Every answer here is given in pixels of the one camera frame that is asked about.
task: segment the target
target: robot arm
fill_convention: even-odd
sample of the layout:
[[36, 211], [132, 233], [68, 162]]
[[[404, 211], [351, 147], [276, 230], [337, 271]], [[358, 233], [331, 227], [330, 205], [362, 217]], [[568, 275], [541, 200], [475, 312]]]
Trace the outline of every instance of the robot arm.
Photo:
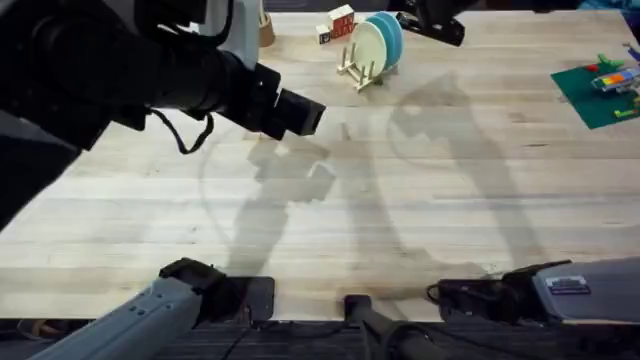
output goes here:
[[133, 299], [31, 359], [148, 359], [201, 322], [236, 314], [244, 293], [238, 279], [182, 259]]
[[559, 261], [519, 269], [500, 280], [440, 280], [428, 295], [442, 310], [512, 325], [637, 325], [639, 275], [640, 258]]
[[[257, 22], [238, 23], [251, 15], [251, 2], [225, 2], [2, 2], [0, 109], [82, 149], [112, 120], [143, 130], [153, 108], [196, 120], [218, 112], [276, 139], [286, 130], [313, 134], [324, 106], [278, 93], [280, 75], [256, 63]], [[227, 14], [217, 14], [220, 8]], [[222, 31], [182, 30], [191, 22]], [[223, 50], [228, 39], [239, 47]]]

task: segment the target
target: wooden block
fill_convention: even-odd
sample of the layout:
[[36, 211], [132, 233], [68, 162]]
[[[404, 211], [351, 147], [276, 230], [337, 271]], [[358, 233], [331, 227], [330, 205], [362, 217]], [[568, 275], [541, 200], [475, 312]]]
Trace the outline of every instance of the wooden block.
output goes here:
[[345, 25], [344, 28], [345, 28], [345, 30], [344, 30], [344, 34], [343, 35], [349, 35], [356, 28], [356, 24], [354, 24], [354, 23], [347, 24], [347, 25]]
[[331, 30], [327, 25], [316, 26], [316, 32], [318, 33], [318, 44], [323, 45], [331, 41]]
[[345, 5], [340, 8], [342, 16], [346, 19], [347, 24], [353, 24], [355, 22], [356, 12], [349, 5]]
[[344, 26], [334, 27], [333, 30], [331, 31], [331, 39], [337, 39], [339, 37], [342, 37], [345, 34], [345, 30], [346, 29]]

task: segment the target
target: toy block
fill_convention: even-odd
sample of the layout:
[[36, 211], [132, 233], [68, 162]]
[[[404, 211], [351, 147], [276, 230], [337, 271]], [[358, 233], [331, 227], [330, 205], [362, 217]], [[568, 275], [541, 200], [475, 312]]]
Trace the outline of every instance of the toy block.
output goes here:
[[316, 26], [316, 32], [318, 33], [318, 44], [323, 45], [331, 41], [332, 31], [327, 25]]
[[342, 9], [342, 16], [346, 18], [347, 24], [353, 24], [356, 17], [356, 13], [353, 11], [353, 8], [349, 5], [345, 5], [340, 9]]
[[333, 30], [331, 30], [331, 39], [337, 39], [339, 37], [344, 36], [346, 34], [345, 30], [348, 30], [348, 29], [345, 29], [344, 26], [337, 27], [337, 28], [334, 27]]
[[329, 19], [333, 25], [333, 30], [341, 28], [345, 25], [352, 24], [355, 20], [355, 12], [349, 5], [341, 6], [337, 9], [329, 11]]

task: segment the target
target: green mat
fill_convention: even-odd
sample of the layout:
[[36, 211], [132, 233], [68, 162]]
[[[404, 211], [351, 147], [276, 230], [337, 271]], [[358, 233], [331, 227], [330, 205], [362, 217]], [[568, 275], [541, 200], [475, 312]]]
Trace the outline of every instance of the green mat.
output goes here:
[[607, 64], [600, 63], [598, 66], [600, 67], [598, 72], [580, 67], [553, 74], [551, 78], [558, 84], [589, 129], [597, 129], [637, 117], [633, 115], [617, 118], [613, 115], [615, 110], [633, 109], [633, 99], [638, 95], [635, 91], [619, 94], [615, 90], [607, 93], [596, 90], [591, 85], [593, 79], [619, 71], [616, 67]]

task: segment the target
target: gray robot arm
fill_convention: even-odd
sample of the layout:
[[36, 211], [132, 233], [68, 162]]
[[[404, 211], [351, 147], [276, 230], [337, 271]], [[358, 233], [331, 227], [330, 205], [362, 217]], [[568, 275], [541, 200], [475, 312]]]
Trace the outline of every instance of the gray robot arm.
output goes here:
[[199, 323], [235, 314], [241, 302], [231, 279], [182, 259], [122, 306], [31, 359], [148, 359]]

